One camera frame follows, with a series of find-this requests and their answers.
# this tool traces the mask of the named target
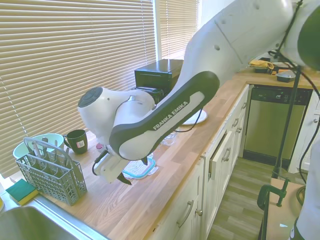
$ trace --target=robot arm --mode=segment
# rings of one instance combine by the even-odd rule
[[[319,14],[314,16],[317,9],[319,1],[314,1],[299,11],[284,49],[301,65],[310,62],[310,54],[300,57],[297,43],[304,43],[298,33],[306,29],[304,22],[319,23]],[[235,0],[195,33],[186,47],[176,85],[157,106],[150,95],[139,90],[89,90],[80,99],[78,111],[85,125],[107,147],[107,156],[114,159],[103,158],[96,166],[96,174],[103,173],[112,182],[127,160],[141,160],[152,153],[168,134],[207,104],[234,73],[256,56],[275,48],[292,17],[291,0]],[[313,51],[314,58],[319,56]]]

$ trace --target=yellow object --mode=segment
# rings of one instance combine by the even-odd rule
[[[1,199],[1,196],[0,196],[0,211],[2,210],[2,208],[4,207],[4,201]]]
[[[25,205],[39,193],[34,186],[23,179],[20,179],[6,191],[10,194],[10,197],[21,206]]]
[[[271,62],[263,60],[252,60],[249,64],[250,67],[269,68],[271,70],[275,68]]]

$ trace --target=glass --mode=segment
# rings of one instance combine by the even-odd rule
[[[161,144],[171,146],[176,142],[176,138],[177,138],[177,133],[173,131],[162,140]]]

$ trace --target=green sponge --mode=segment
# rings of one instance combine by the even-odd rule
[[[23,179],[17,181],[13,186],[6,190],[11,198],[21,206],[33,199],[37,194],[37,189]]]

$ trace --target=dishwasher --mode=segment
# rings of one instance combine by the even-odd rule
[[[284,133],[292,93],[290,87],[255,85],[246,126],[243,157],[275,165]],[[288,169],[312,90],[299,88],[282,152],[282,167]]]

